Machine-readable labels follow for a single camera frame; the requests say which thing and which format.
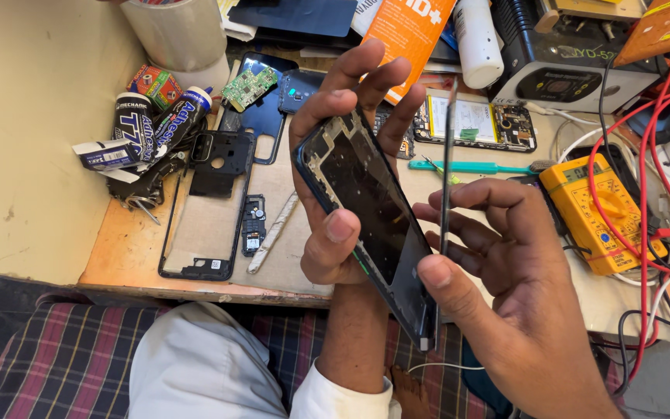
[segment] tape roll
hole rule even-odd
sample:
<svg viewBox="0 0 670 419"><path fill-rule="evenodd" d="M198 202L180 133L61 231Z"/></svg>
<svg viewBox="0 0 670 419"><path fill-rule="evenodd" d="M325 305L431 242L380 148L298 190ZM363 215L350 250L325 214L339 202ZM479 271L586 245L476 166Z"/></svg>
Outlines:
<svg viewBox="0 0 670 419"><path fill-rule="evenodd" d="M202 89L213 86L214 91L211 93L211 96L216 96L218 92L221 91L221 88L224 87L229 80L229 74L231 73L228 61L226 60L226 54L222 55L221 58L217 62L214 62L209 68L200 71L172 71L170 69L165 69L152 59L149 59L149 62L152 66L172 74L177 83L184 90L187 90L191 86L199 86Z"/></svg>
<svg viewBox="0 0 670 419"><path fill-rule="evenodd" d="M181 0L166 5L130 0L122 3L121 9L149 58L167 71L208 69L226 51L226 33L216 0Z"/></svg>

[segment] hand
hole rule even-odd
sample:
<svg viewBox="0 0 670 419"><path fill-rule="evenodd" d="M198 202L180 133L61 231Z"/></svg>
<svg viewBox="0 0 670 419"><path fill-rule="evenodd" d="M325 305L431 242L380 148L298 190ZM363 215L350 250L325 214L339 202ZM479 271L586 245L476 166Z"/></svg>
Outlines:
<svg viewBox="0 0 670 419"><path fill-rule="evenodd" d="M377 105L384 100L389 89L404 83L411 69L410 62L402 57L379 66L383 57L384 43L369 40L338 58L319 91L294 115L289 128L290 149L293 150L322 119L346 115L356 108L356 103L361 105L373 126ZM358 84L366 73L368 76ZM402 137L413 123L415 112L425 101L425 94L421 84L414 84L395 106L377 135L377 141L395 173L395 156L400 150ZM361 231L358 216L347 209L325 214L301 175L295 168L292 169L294 186L312 229L302 257L304 275L316 284L365 281L366 275L351 255Z"/></svg>
<svg viewBox="0 0 670 419"><path fill-rule="evenodd" d="M415 215L439 223L442 191ZM472 345L490 379L534 417L622 417L589 348L570 266L542 195L508 180L482 179L451 189L455 207L484 210L489 224L452 212L449 257L434 254L418 274L445 315ZM439 236L426 234L433 248ZM466 272L495 297L492 309Z"/></svg>

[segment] metal spudger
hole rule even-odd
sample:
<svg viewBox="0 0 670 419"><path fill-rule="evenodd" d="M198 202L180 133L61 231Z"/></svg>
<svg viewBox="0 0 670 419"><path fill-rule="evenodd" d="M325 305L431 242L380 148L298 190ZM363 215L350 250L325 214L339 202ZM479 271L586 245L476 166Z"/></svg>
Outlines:
<svg viewBox="0 0 670 419"><path fill-rule="evenodd" d="M459 86L459 79L454 75L454 82L451 85L449 100L446 109L446 137L444 140L444 187L442 193L441 205L441 254L448 256L449 252L449 209L451 203L451 162L453 161L454 150L454 121L456 119L456 89Z"/></svg>

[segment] smartphone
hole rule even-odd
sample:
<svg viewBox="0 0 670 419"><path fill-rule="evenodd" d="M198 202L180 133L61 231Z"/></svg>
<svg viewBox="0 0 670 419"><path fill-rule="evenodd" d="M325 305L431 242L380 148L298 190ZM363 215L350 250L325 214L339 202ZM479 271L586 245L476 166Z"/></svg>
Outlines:
<svg viewBox="0 0 670 419"><path fill-rule="evenodd" d="M354 256L415 347L435 349L439 308L417 271L433 252L361 109L320 123L292 161L327 214L358 216Z"/></svg>

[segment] green circuit board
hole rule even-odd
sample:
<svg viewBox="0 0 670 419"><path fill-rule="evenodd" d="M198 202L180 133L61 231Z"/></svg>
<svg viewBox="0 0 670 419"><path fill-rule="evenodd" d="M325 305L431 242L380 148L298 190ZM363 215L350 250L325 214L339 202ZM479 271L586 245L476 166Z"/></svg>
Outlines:
<svg viewBox="0 0 670 419"><path fill-rule="evenodd" d="M277 82L278 76L270 67L257 74L253 74L251 69L246 69L221 89L221 95L229 100L237 112L243 112Z"/></svg>

